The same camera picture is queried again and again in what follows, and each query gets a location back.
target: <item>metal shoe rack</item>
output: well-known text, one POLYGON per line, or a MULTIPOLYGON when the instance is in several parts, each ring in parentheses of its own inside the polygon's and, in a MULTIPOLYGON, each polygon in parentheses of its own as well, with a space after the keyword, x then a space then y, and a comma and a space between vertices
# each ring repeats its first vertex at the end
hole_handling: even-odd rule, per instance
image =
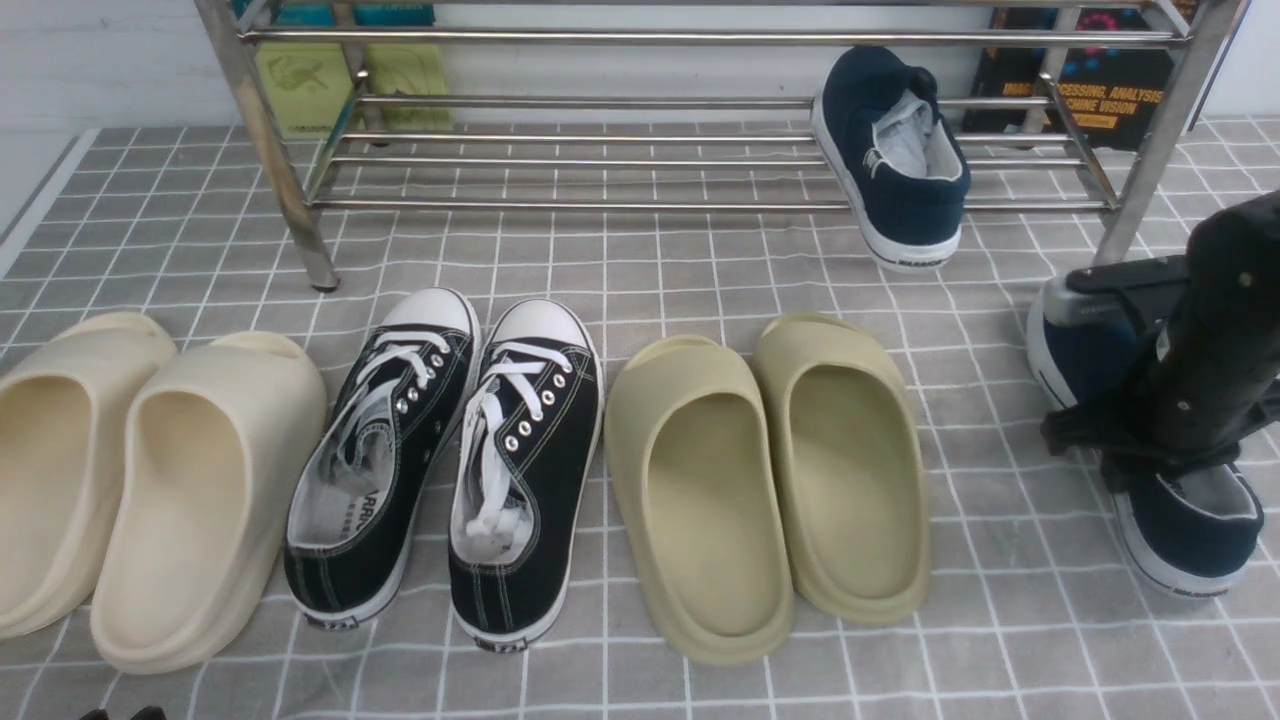
MULTIPOLYGON (((849 213, 845 202, 662 202, 662 201, 572 201, 572 200, 463 200, 454 197, 399 196, 335 196, 332 187, 339 168, 349 165, 383 165, 406 168, 536 168, 536 169, 605 169, 605 170, 822 170, 818 155, 787 160, 700 159, 698 146, 805 146, 813 143, 808 132, 740 133, 740 135, 529 135, 477 132, 389 132, 381 111, 390 108, 497 108, 507 110, 808 110, 810 97, 636 97, 636 96, 407 96, 378 95, 370 90, 364 47, 369 44, 530 44, 530 45, 604 45, 604 46, 973 46, 973 47, 1043 47, 1046 49, 1036 94, 1020 99, 959 97, 942 101, 947 109, 1016 108, 1028 110, 1023 132, 1016 135, 964 135, 964 146, 1057 146, 1062 156, 973 156, 974 172, 1012 169, 1062 169, 1079 173, 1088 195, 1084 200, 1006 200, 970 199, 970 213, 1093 213, 1101 214, 1106 228, 1096 264, 1115 263, 1124 258, 1138 232, 1165 167, 1179 136, 1196 110, 1201 90, 1210 77, 1215 60, 1229 41, 1248 0, 1202 0, 1196 20, 1185 23, 1172 0, 698 0, 696 5, 950 5, 950 6, 1028 6, 1060 8, 1056 27, 1050 31, 978 29, 955 32, 858 31, 858 29, 573 29, 573 28, 503 28, 503 27, 356 27, 352 3, 330 3, 335 27, 278 27, 275 19, 287 0, 255 0, 237 18, 228 0, 195 0, 205 28, 214 45, 219 64, 227 76, 244 124, 262 161, 293 242, 302 256, 312 286, 320 291, 338 287, 338 275, 320 234, 317 215, 323 210, 471 210, 471 211, 586 211, 586 213, 849 213), (1148 19, 1151 31, 1076 31, 1080 5, 1089 8, 1137 9, 1148 19), (291 161, 285 145, 271 117, 256 73, 253 51, 262 42, 338 42, 343 47, 352 77, 352 92, 339 115, 337 127, 324 143, 316 167, 307 182, 291 161), (1166 88, 1156 118, 1144 138, 1124 188, 1117 193, 1080 128, 1071 120, 1066 101, 1057 87, 1071 47, 1153 49, 1166 50, 1175 61, 1175 70, 1166 88), (1066 132, 1042 132, 1046 113, 1062 118, 1066 132), (353 147, 378 145, 406 147, 412 143, 453 145, 641 145, 687 146, 689 159, 513 159, 463 158, 458 154, 424 156, 353 152, 353 147)), ((468 0, 444 0, 468 4, 468 0)), ((573 4, 558 0, 507 0, 508 4, 573 4)), ((590 0, 599 5, 687 5, 680 0, 590 0)))

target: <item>white toe cap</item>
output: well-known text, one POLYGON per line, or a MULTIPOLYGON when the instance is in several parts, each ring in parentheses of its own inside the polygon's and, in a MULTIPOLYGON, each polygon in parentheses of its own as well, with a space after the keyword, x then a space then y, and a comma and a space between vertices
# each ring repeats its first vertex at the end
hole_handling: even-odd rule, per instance
POLYGON ((490 342, 522 337, 545 337, 579 347, 589 347, 577 318, 563 305, 550 300, 526 300, 515 305, 498 320, 490 342))
POLYGON ((383 319, 384 325, 438 325, 475 333, 475 311, 465 297, 452 290, 420 290, 401 300, 383 319))

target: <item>floor mat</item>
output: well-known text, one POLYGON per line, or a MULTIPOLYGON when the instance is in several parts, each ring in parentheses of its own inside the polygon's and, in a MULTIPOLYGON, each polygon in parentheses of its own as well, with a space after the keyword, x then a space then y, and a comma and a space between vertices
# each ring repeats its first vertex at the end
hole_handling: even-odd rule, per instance
MULTIPOLYGON (((1203 123, 1175 152, 1134 254, 1179 251, 1198 219, 1280 187, 1277 147, 1276 118, 1203 123)), ((646 159, 668 150, 466 152, 646 159)), ((315 146, 291 151, 308 158, 315 146)), ((1120 183, 1128 156, 1102 160, 1120 183)), ((548 200, 838 197, 827 173, 756 172, 735 182, 724 173, 365 168, 339 178, 339 187, 352 183, 393 195, 548 200)), ((1070 173, 974 176, 975 197, 1010 188, 1019 197, 1082 195, 1070 173)), ((370 325, 434 284, 466 293, 486 325, 525 297, 567 304, 594 334, 609 377, 666 334, 701 333, 750 351, 780 313, 838 313, 888 348, 915 404, 934 538, 924 607, 873 629, 799 601, 791 641, 767 660, 733 670, 690 665, 649 623, 598 454, 564 612, 527 653, 481 653, 451 620, 451 488, 436 479, 399 597, 375 623, 349 633, 308 628, 278 570, 223 653, 136 678, 97 656, 82 607, 0 643, 0 717, 68 720, 99 706, 129 717, 146 705, 178 719, 308 720, 1119 720, 1280 710, 1280 536, 1265 533, 1226 597, 1166 598, 1125 564, 1096 473, 1076 457, 1050 457, 1039 439, 1048 404, 1027 369, 1024 314, 1044 278, 1089 261, 1102 234, 1097 218, 968 218, 955 259, 927 275, 879 270, 852 214, 328 213, 321 227, 343 278, 324 296, 285 241, 242 128, 104 131, 0 279, 0 370, 86 315, 141 310, 184 347, 250 328, 288 334, 324 370, 332 398, 370 325)), ((1272 510, 1276 438, 1271 430, 1248 441, 1240 464, 1272 510)))

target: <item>white wall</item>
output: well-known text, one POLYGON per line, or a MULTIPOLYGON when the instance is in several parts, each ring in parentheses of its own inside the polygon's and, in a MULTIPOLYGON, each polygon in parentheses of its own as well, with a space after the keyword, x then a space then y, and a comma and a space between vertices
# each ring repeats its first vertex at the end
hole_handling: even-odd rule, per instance
MULTIPOLYGON (((457 24, 580 27, 978 28, 986 26, 988 14, 986 9, 956 8, 439 8, 442 22, 457 24)), ((1280 113, 1280 72, 1258 72, 1277 67, 1265 37, 1266 28, 1276 27, 1280 3, 1254 0, 1210 96, 1208 113, 1280 113)), ((838 51, 447 50, 449 79, 460 92, 566 95, 808 95, 838 51)), ((977 49, 909 49, 901 54, 910 63, 932 68, 950 95, 968 91, 978 58, 977 49)), ((225 124, 237 118, 189 0, 0 3, 0 91, 5 99, 0 131, 225 124)))

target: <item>cream slide sandal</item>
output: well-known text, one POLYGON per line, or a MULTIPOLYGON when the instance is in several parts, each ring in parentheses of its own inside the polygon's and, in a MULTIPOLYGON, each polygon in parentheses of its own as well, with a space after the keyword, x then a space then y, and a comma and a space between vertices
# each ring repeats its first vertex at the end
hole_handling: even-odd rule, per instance
POLYGON ((604 415, 613 489, 654 625, 698 662, 737 665, 791 632, 759 389, 736 352, 658 341, 618 374, 604 415))
POLYGON ((97 582, 120 505, 124 416, 177 350, 154 320, 84 320, 0 378, 0 638, 38 630, 97 582))
POLYGON ((186 352, 142 388, 90 611, 108 662, 164 673, 236 638, 262 596, 325 409, 302 348, 264 332, 186 352))
POLYGON ((929 587, 929 516, 893 360, 852 325, 787 315, 764 329, 753 366, 796 589, 858 623, 910 615, 929 587))

